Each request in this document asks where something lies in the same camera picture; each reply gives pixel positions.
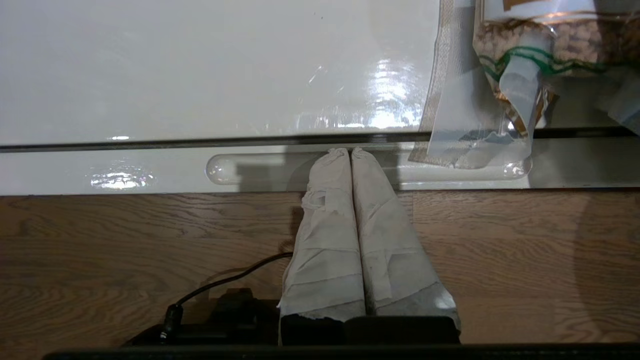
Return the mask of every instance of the plastic bag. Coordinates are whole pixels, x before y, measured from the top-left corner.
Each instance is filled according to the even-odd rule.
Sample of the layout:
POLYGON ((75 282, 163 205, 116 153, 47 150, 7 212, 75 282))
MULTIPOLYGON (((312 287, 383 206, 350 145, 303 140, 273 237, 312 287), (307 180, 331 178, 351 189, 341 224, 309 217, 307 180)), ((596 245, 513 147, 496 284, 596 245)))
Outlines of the plastic bag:
MULTIPOLYGON (((635 0, 477 2, 474 49, 494 95, 522 137, 531 139, 534 126, 544 122, 544 112, 557 92, 553 78, 601 76, 610 80, 612 69, 637 71, 638 10, 640 3, 635 0)), ((597 82, 591 83, 597 89, 597 82)), ((601 110, 625 124, 637 116, 637 95, 638 82, 626 81, 597 98, 614 97, 601 110)), ((585 106, 591 104, 579 100, 585 106)))
POLYGON ((640 134, 640 1, 478 0, 471 19, 460 3, 437 115, 421 128, 431 139, 412 161, 526 174, 558 97, 640 134))

